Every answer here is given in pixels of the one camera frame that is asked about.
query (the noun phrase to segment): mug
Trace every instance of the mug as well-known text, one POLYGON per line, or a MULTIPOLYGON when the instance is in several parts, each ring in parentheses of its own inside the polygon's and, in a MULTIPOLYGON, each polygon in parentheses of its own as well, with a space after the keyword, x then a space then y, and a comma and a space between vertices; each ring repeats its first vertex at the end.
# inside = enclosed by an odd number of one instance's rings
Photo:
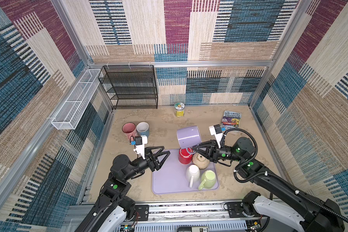
POLYGON ((134 141, 134 137, 138 136, 134 123, 125 123, 122 126, 122 132, 125 133, 129 142, 134 141))
POLYGON ((140 136, 149 136, 149 125, 146 122, 141 122, 138 123, 138 125, 136 126, 136 130, 138 131, 140 136))
POLYGON ((186 127, 177 130, 177 139, 180 148, 189 148, 199 145, 201 141, 200 131, 197 126, 186 127))
POLYGON ((189 164, 192 161, 192 152, 193 150, 190 148, 187 149, 179 149, 179 156, 178 156, 178 160, 179 162, 181 162, 184 165, 189 164))
POLYGON ((210 161, 203 155, 197 153, 192 157, 192 163, 199 167, 199 169, 205 169, 209 166, 210 161))
POLYGON ((186 179, 190 182, 190 188, 192 188, 193 182, 200 178, 200 170, 196 165, 191 165, 187 168, 186 179))
POLYGON ((201 184, 199 186, 199 190, 203 188, 212 188, 215 185, 216 181, 217 177, 215 175, 215 172, 213 172, 212 170, 206 170, 201 176, 201 184))

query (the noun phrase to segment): mug handle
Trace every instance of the mug handle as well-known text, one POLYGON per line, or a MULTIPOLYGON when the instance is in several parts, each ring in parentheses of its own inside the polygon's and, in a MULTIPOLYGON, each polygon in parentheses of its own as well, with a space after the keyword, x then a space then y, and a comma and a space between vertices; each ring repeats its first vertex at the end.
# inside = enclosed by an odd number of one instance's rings
POLYGON ((193 177, 193 176, 191 176, 190 188, 192 188, 192 185, 193 185, 193 179, 194 179, 194 177, 193 177))
POLYGON ((206 182, 206 179, 204 179, 204 180, 201 182, 201 184, 200 184, 200 186, 199 186, 199 190, 201 190, 201 189, 204 188, 205 182, 206 182))
POLYGON ((189 154, 193 155, 193 154, 196 153, 195 151, 190 152, 188 149, 189 149, 189 147, 186 148, 186 150, 187 150, 187 152, 188 152, 189 154))

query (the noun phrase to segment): purple tray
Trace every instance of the purple tray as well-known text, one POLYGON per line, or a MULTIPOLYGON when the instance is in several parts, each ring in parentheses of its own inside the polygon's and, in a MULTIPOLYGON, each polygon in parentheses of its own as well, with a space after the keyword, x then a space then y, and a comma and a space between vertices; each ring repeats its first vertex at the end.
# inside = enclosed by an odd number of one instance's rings
MULTIPOLYGON (((217 171, 215 170, 215 165, 210 162, 209 166, 204 170, 200 170, 200 179, 193 182, 192 188, 190 188, 190 183, 186 179, 186 169, 192 165, 190 162, 187 165, 182 164, 178 160, 179 149, 165 150, 170 151, 168 159, 165 161, 162 168, 158 171, 152 173, 152 191, 155 194, 167 194, 167 193, 183 193, 183 192, 197 192, 214 190, 219 188, 219 181, 217 171), (212 170, 217 176, 217 182, 211 189, 203 188, 198 190, 200 185, 201 175, 206 170, 212 170)), ((163 159, 164 155, 158 158, 159 161, 163 159)))

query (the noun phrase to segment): purple mug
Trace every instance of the purple mug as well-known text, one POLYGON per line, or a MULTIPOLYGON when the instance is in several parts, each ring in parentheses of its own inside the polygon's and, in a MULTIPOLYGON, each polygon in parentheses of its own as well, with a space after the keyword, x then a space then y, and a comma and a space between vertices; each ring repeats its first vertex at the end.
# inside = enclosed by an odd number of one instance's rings
POLYGON ((200 144, 201 135, 199 128, 197 126, 186 127, 177 130, 177 138, 180 148, 189 148, 200 144))

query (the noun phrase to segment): white mesh basket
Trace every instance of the white mesh basket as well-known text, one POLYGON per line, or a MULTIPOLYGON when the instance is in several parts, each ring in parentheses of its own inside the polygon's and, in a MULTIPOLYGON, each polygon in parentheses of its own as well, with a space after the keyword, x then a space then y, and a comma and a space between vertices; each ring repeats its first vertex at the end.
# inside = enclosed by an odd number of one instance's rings
POLYGON ((100 69, 88 69, 62 105, 51 124, 57 130, 74 130, 99 85, 100 69))

